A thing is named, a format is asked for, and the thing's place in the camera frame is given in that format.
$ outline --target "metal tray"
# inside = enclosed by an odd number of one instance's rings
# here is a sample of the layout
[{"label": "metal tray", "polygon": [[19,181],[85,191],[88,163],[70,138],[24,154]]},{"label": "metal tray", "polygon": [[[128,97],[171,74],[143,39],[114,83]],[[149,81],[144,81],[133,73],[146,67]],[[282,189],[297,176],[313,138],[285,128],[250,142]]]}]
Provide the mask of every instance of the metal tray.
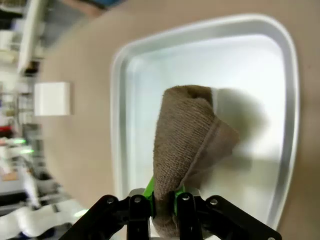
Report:
[{"label": "metal tray", "polygon": [[132,42],[111,76],[112,157],[117,194],[146,187],[162,94],[176,85],[212,88],[216,115],[241,142],[201,189],[221,195],[272,228],[290,187],[299,128],[294,43],[271,17],[245,14]]}]

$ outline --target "table surface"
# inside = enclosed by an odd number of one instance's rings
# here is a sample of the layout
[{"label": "table surface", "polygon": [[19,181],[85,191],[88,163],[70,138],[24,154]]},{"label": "table surface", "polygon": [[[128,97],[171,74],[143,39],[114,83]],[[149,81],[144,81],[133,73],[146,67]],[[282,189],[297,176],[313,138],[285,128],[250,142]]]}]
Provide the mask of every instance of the table surface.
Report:
[{"label": "table surface", "polygon": [[320,239],[318,0],[127,0],[63,36],[44,61],[40,80],[72,83],[72,115],[38,120],[49,171],[73,197],[90,207],[100,196],[114,193],[109,76],[119,48],[174,27],[243,13],[274,17],[294,40],[301,89],[300,133],[279,231],[283,239]]}]

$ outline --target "brown cloth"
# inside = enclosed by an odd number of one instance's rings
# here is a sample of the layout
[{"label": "brown cloth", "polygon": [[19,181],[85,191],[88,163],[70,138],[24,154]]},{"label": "brown cloth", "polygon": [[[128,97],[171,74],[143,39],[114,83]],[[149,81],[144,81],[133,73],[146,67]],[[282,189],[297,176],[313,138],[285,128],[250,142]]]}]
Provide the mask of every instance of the brown cloth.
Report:
[{"label": "brown cloth", "polygon": [[164,92],[153,151],[153,224],[161,237],[179,236],[171,192],[183,184],[199,188],[201,173],[230,155],[238,140],[238,133],[215,116],[209,87],[176,86]]}]

